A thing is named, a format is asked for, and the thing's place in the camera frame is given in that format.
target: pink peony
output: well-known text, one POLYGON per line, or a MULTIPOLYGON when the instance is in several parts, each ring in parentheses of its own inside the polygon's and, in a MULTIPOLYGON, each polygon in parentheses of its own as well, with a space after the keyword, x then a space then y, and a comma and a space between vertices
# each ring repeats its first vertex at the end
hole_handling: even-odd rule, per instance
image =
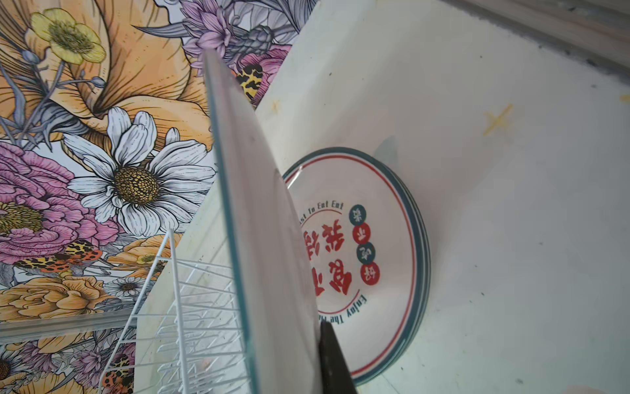
POLYGON ((269 85, 273 82, 275 75, 278 73, 282 62, 289 54, 289 50, 291 49, 291 45, 273 45, 268 52, 265 52, 261 55, 256 54, 247 54, 243 56, 238 61, 238 68, 232 67, 234 72, 237 74, 240 73, 241 70, 246 67, 256 67, 260 66, 263 70, 263 80, 260 83, 260 87, 256 92, 256 96, 252 99, 251 103, 254 107, 256 107, 260 100, 262 100, 263 96, 267 92, 269 85))
POLYGON ((73 178, 54 160, 0 142, 0 262, 61 253, 76 240, 98 247, 116 239, 118 225, 98 223, 67 188, 73 178))

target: white wire rack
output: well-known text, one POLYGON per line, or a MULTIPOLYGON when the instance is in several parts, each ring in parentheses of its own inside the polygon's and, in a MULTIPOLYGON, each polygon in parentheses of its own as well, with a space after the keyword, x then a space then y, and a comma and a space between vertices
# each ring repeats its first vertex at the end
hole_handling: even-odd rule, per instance
MULTIPOLYGON (((173 232, 166 233, 138 301, 101 373, 101 382, 109 371, 134 368, 136 394, 251 392, 232 268, 228 258, 216 259, 221 253, 226 255, 226 248, 225 239, 210 262, 180 260, 173 232), (162 257, 166 242, 170 242, 171 257, 162 257), (148 300, 146 296, 160 261, 169 262, 173 275, 173 301, 168 308, 155 305, 153 294, 148 300), (137 338, 125 339, 134 326, 137 338), (135 363, 113 366, 121 346, 132 342, 136 343, 135 363)), ((164 273, 161 278, 167 279, 164 273)))

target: yellow stain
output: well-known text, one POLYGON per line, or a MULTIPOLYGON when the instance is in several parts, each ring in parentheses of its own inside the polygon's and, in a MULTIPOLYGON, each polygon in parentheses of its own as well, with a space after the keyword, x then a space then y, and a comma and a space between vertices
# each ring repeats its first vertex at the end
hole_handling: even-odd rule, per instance
POLYGON ((499 114, 499 116, 497 116, 495 118, 494 115, 492 115, 489 112, 486 112, 486 116, 488 117, 488 119, 490 120, 490 126, 488 126, 488 128, 486 129, 486 131, 484 131, 483 135, 487 136, 488 134, 490 134, 492 132, 492 130, 494 130, 496 127, 507 127, 508 122, 507 119, 505 118, 511 111, 512 111, 512 107, 514 107, 512 104, 508 105, 501 114, 499 114))

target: plate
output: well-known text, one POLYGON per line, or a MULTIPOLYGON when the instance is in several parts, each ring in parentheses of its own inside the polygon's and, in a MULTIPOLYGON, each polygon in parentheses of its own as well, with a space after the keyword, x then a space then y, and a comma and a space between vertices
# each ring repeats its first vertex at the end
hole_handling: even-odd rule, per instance
POLYGON ((430 254, 402 181, 350 148, 313 152, 284 175, 312 265, 320 320, 333 323, 359 385, 413 340, 427 303, 430 254))

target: white plate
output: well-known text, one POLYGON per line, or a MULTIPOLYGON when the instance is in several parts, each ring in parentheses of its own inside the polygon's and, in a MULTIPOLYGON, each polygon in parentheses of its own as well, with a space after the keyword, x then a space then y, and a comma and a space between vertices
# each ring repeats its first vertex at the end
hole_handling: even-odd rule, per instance
POLYGON ((311 259, 320 320, 332 322, 356 384, 411 342, 430 278, 427 236, 413 199, 382 163, 328 148, 284 175, 311 259))

